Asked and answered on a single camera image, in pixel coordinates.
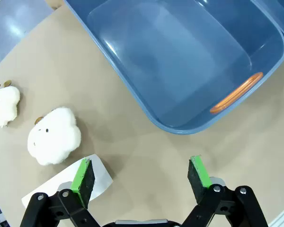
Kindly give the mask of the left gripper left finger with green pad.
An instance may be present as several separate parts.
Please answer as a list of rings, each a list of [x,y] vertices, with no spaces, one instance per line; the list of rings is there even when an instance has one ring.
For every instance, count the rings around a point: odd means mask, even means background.
[[[90,159],[83,159],[69,189],[48,196],[36,192],[31,196],[21,221],[22,227],[56,227],[69,219],[75,227],[98,227],[99,223],[88,211],[88,203],[95,183]]]

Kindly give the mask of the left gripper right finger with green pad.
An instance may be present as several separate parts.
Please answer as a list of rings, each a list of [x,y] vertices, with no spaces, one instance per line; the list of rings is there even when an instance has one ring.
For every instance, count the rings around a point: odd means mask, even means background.
[[[253,190],[213,183],[200,156],[191,156],[188,180],[197,205],[182,223],[183,227],[207,227],[215,215],[223,215],[231,227],[267,227],[268,223]]]

